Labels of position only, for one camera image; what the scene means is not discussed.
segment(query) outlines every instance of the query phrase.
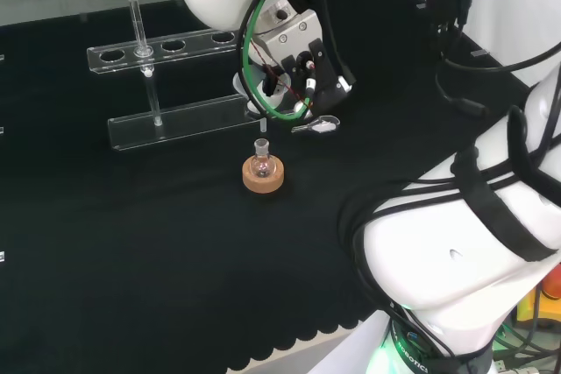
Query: metal bracket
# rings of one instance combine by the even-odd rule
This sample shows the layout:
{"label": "metal bracket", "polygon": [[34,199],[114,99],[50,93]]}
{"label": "metal bracket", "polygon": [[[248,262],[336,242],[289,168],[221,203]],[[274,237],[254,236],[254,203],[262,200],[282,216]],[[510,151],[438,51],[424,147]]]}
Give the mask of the metal bracket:
{"label": "metal bracket", "polygon": [[489,54],[489,52],[487,50],[476,50],[475,52],[472,52],[472,57],[476,58],[476,57],[483,57],[483,56],[487,56]]}

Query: green light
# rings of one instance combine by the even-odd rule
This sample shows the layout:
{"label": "green light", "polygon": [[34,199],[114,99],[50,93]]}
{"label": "green light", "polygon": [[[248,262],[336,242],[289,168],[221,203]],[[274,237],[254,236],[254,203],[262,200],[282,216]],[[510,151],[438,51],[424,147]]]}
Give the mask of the green light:
{"label": "green light", "polygon": [[394,365],[383,346],[374,352],[366,374],[395,374]]}

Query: cable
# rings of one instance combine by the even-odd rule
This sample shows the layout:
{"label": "cable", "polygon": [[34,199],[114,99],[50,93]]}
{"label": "cable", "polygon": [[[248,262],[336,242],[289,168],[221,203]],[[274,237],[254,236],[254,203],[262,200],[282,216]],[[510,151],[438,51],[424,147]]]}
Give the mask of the cable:
{"label": "cable", "polygon": [[306,107],[302,107],[299,111],[294,114],[283,114],[278,112],[276,109],[272,108],[268,102],[262,97],[262,95],[257,90],[255,82],[252,78],[252,69],[249,63],[249,48],[252,41],[252,35],[255,30],[255,25],[257,24],[257,19],[263,8],[265,0],[252,0],[250,7],[248,8],[242,24],[239,30],[237,50],[239,55],[238,63],[238,73],[239,79],[242,82],[245,92],[250,97],[250,101],[256,107],[257,110],[261,112],[265,117],[276,117],[282,122],[295,122],[306,116],[308,112],[308,106],[310,99],[306,98],[304,104]]}
{"label": "cable", "polygon": [[[495,338],[494,338],[494,341],[497,342],[497,343],[499,343],[499,345],[505,347],[506,349],[516,349],[516,346],[515,346],[515,345],[513,345],[512,343],[508,343],[507,341],[505,341],[505,340],[503,340],[503,339],[500,339],[500,337],[495,337]],[[518,354],[524,354],[524,355],[530,355],[530,356],[542,356],[542,355],[544,355],[544,356],[551,356],[551,355],[553,355],[553,354],[555,354],[555,353],[557,353],[557,350],[556,350],[556,349],[553,350],[553,351],[550,351],[550,352],[535,352],[534,350],[528,350],[528,349],[524,349],[524,350],[521,350],[521,351],[518,352]],[[496,355],[496,352],[495,352],[494,358],[495,358],[496,360],[499,360],[499,361],[501,360],[501,357],[500,357],[500,356],[497,356],[497,355]]]}
{"label": "cable", "polygon": [[[514,336],[514,337],[515,337],[516,339],[518,339],[519,341],[523,341],[523,340],[525,339],[524,336],[522,336],[522,335],[521,335],[520,333],[518,333],[516,330],[514,330],[513,328],[511,328],[508,324],[503,324],[502,326],[503,326],[506,330],[508,330],[508,331],[511,333],[511,335]],[[515,346],[512,345],[512,344],[510,344],[510,343],[507,343],[508,346],[507,346],[507,345],[504,345],[504,344],[502,344],[502,343],[501,343],[501,345],[502,345],[502,346],[505,346],[506,348],[507,348],[508,346],[510,346],[511,349],[514,349],[514,348],[515,348]],[[531,348],[534,348],[535,350],[538,350],[539,352],[536,352],[536,354],[538,354],[538,355],[539,355],[540,353],[542,353],[542,354],[543,354],[543,353],[545,353],[545,354],[556,354],[556,353],[558,352],[558,349],[546,349],[546,348],[542,348],[541,346],[536,345],[535,343],[529,343],[528,346],[531,347]]]}
{"label": "cable", "polygon": [[559,372],[561,372],[561,346],[559,346],[559,351],[557,353],[557,362],[555,363],[553,374],[559,374]]}
{"label": "cable", "polygon": [[417,318],[417,316],[411,310],[406,310],[406,312],[407,312],[407,314],[409,314],[409,317],[411,317],[413,319],[413,321],[415,323],[417,323],[419,325],[419,327],[422,328],[426,332],[427,335],[429,335],[436,343],[438,343],[440,346],[442,346],[446,350],[446,352],[448,352],[448,355],[450,355],[451,358],[456,357],[454,352],[452,352],[452,349],[450,349],[444,342],[442,342],[440,339],[438,339],[438,337],[434,333],[432,333],[429,329],[424,328],[421,321]]}
{"label": "cable", "polygon": [[532,59],[525,60],[520,63],[515,63],[514,65],[499,66],[499,67],[469,67],[469,66],[460,65],[448,59],[445,59],[444,63],[449,67],[453,67],[463,72],[473,72],[479,74],[500,74],[500,73],[515,72],[517,70],[523,70],[529,67],[533,67],[535,65],[539,65],[540,63],[546,61],[547,59],[550,59],[551,57],[555,56],[557,53],[561,53],[561,43],[557,44],[556,46],[554,46],[553,48],[551,48],[545,53],[542,53]]}
{"label": "cable", "polygon": [[532,329],[529,331],[528,337],[526,337],[522,341],[520,346],[516,349],[509,349],[506,351],[497,352],[498,358],[502,359],[507,356],[515,356],[519,352],[525,350],[528,347],[528,345],[532,343],[532,340],[534,339],[534,335],[536,334],[537,331],[537,322],[539,320],[539,314],[540,314],[540,299],[542,297],[542,290],[543,290],[543,286],[542,283],[540,282],[536,286],[536,298],[534,300],[534,316],[532,319]]}
{"label": "cable", "polygon": [[[561,115],[561,68],[559,70],[556,92],[555,92],[555,95],[553,97],[553,101],[552,101],[552,104],[551,104],[550,115],[548,117],[548,123],[550,123],[550,122],[557,123],[560,115]],[[554,131],[551,132],[548,129],[548,127],[550,127],[550,126],[548,124],[546,124],[546,129],[543,132],[541,145],[547,145],[548,150],[549,150],[552,147],[556,147],[560,143],[559,141],[561,139],[561,135],[557,136],[556,138],[553,138]],[[543,157],[541,156],[542,154],[543,154],[543,152],[538,148],[535,152],[533,152],[532,158],[539,162],[541,159],[543,159]],[[497,175],[497,176],[506,175],[509,171],[508,170],[508,161],[505,161],[505,162],[495,166],[494,170],[496,171],[497,168],[501,168],[502,170],[505,171],[505,173],[493,174],[493,175]],[[486,171],[487,171],[486,176],[489,177],[491,175],[490,171],[489,170],[486,170]],[[455,188],[453,178],[434,180],[433,182],[436,182],[436,181],[438,181],[439,183],[444,181],[444,183],[442,183],[440,186],[431,186],[431,187],[423,187],[423,188],[412,189],[413,191],[403,190],[400,193],[393,195],[392,197],[403,197],[403,196],[418,195],[418,194],[434,194],[436,192],[440,193],[440,192],[450,191],[450,190]],[[504,180],[494,182],[493,184],[490,185],[490,187],[494,191],[496,191],[496,190],[500,190],[502,188],[509,187],[509,186],[515,184],[518,181],[519,180],[516,176],[511,176],[511,177],[508,177]],[[381,201],[381,200],[389,199],[389,198],[384,197],[384,196],[380,196],[378,194],[378,196],[375,199],[377,199],[378,201]],[[361,284],[363,285],[363,287],[367,291],[369,291],[370,293],[372,291],[374,291],[374,288],[372,286],[370,286],[369,282],[367,281],[366,273],[369,272],[367,262],[364,261],[365,259],[361,258],[361,256],[364,256],[364,244],[362,244],[361,247],[359,247],[359,245],[357,244],[357,240],[359,238],[362,238],[362,236],[360,234],[364,234],[364,230],[369,223],[371,223],[371,222],[373,222],[377,219],[380,219],[382,217],[388,216],[388,215],[394,215],[394,214],[398,214],[400,212],[405,212],[405,211],[409,211],[409,210],[413,210],[413,209],[417,209],[417,208],[426,208],[426,207],[430,207],[430,206],[436,206],[438,204],[444,204],[444,203],[448,203],[448,202],[451,202],[451,201],[458,201],[458,200],[461,200],[461,199],[462,199],[461,194],[447,194],[447,195],[431,198],[431,199],[428,199],[428,200],[405,203],[405,204],[394,206],[394,207],[391,207],[391,208],[386,208],[386,209],[383,209],[383,210],[377,211],[377,212],[374,212],[374,210],[376,209],[378,204],[377,203],[372,204],[370,201],[366,201],[366,205],[360,207],[358,209],[358,211],[355,211],[354,214],[352,214],[351,220],[354,220],[355,222],[351,223],[351,227],[347,227],[347,229],[342,229],[343,224],[341,223],[341,220],[342,220],[342,214],[345,211],[345,208],[343,206],[339,210],[339,213],[337,214],[337,232],[339,232],[339,233],[344,232],[344,235],[343,235],[343,238],[342,238],[341,242],[342,242],[344,248],[348,247],[348,249],[351,253],[352,261],[354,263],[353,267],[354,267],[356,273],[359,275],[359,280],[361,281]],[[544,354],[544,353],[535,353],[533,351],[525,350],[525,348],[528,346],[528,344],[530,344],[532,342],[534,333],[536,332],[537,320],[538,320],[537,317],[539,315],[539,298],[540,298],[540,295],[541,295],[541,291],[542,291],[542,287],[541,287],[541,284],[540,284],[536,288],[537,296],[536,296],[535,307],[534,307],[534,312],[535,312],[534,313],[534,323],[533,323],[532,330],[529,332],[529,336],[527,338],[525,338],[525,340],[522,342],[522,345],[520,345],[518,348],[510,349],[506,353],[503,353],[503,355],[506,355],[506,356],[509,356],[509,355],[512,355],[512,354],[516,355],[520,351],[523,351],[523,353],[526,353],[527,355],[532,355],[532,357],[534,357],[534,358],[541,358],[541,357],[547,357],[548,356],[547,354]]]}
{"label": "cable", "polygon": [[335,38],[335,32],[333,31],[333,24],[331,23],[331,15],[329,4],[327,0],[322,0],[322,9],[323,9],[323,23],[326,27],[327,33],[330,35],[331,45],[333,46],[333,52],[335,53],[335,58],[339,62],[339,66],[341,67],[341,71],[343,73],[344,79],[347,81],[349,85],[354,85],[357,80],[351,72],[351,69],[347,66],[347,64],[341,58],[341,54],[337,48],[337,41]]}

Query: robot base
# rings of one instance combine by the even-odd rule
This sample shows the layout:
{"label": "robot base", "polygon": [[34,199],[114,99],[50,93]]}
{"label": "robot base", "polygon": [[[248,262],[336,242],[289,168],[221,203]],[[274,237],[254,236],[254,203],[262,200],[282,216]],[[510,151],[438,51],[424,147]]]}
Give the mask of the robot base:
{"label": "robot base", "polygon": [[[309,374],[413,374],[397,353],[389,328],[387,314],[377,311]],[[494,365],[487,374],[497,374]]]}

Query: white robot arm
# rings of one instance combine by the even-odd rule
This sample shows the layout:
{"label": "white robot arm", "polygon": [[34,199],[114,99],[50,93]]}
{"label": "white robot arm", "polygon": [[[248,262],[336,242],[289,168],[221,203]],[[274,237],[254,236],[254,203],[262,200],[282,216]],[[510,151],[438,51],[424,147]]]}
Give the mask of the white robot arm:
{"label": "white robot arm", "polygon": [[[243,64],[238,78],[251,100],[250,112],[274,116],[275,122],[302,124],[330,110],[351,91],[353,76],[336,54],[343,73],[337,76],[323,46],[322,26],[307,0],[266,0],[257,5],[254,0],[185,1],[214,29],[233,31],[244,23],[241,30],[251,32],[250,37],[240,34],[247,46],[238,48]],[[253,24],[244,22],[250,8],[259,9]],[[249,59],[255,67],[249,66]],[[262,77],[255,83],[252,75],[258,70]]]}
{"label": "white robot arm", "polygon": [[[186,2],[206,25],[231,31],[239,28],[252,0]],[[286,0],[270,0],[259,16],[257,33],[267,35],[272,32],[275,40],[254,36],[261,52],[270,56],[269,64],[284,60],[285,55],[296,56],[308,50],[309,42],[321,39],[322,35],[321,26],[317,24],[303,39],[289,37],[288,46],[274,46],[279,34],[294,30],[291,19],[277,18],[280,11],[295,14]],[[550,125],[548,121],[556,103],[554,98],[561,98],[559,87],[561,71],[557,67],[528,99],[525,109],[527,138],[523,140],[530,151],[538,148],[547,131],[545,128]],[[554,122],[551,134],[559,136],[561,124],[555,128],[555,123],[558,122]],[[508,118],[505,117],[477,140],[477,167],[486,170],[512,159],[512,143]],[[454,160],[454,157],[447,159],[426,178],[453,177],[451,166]],[[557,148],[548,151],[539,169],[552,180],[561,180],[559,162],[561,149]],[[483,223],[473,211],[477,203],[468,206],[465,198],[387,214],[365,224],[364,242],[359,246],[364,246],[368,276],[372,276],[395,308],[404,308],[402,317],[407,319],[409,326],[424,332],[433,348],[438,348],[444,356],[459,357],[452,359],[461,363],[454,370],[444,372],[475,374],[474,369],[477,369],[479,374],[482,370],[496,373],[493,366],[488,368],[488,351],[497,328],[516,303],[561,262],[561,208],[548,201],[547,194],[544,196],[537,187],[522,180],[497,190],[496,194],[516,221],[531,234],[534,244],[541,245],[545,253],[543,258],[524,257],[524,251],[516,254],[510,250],[505,245],[508,238],[500,239],[492,233],[488,224],[493,222]],[[457,194],[458,190],[452,189],[450,193]],[[393,199],[377,212],[440,197],[442,194]],[[393,360],[391,372],[442,372],[415,359],[413,355],[418,354],[411,347],[403,346],[406,339],[407,330],[395,333],[394,328],[389,329],[385,348],[390,349],[388,353]]]}

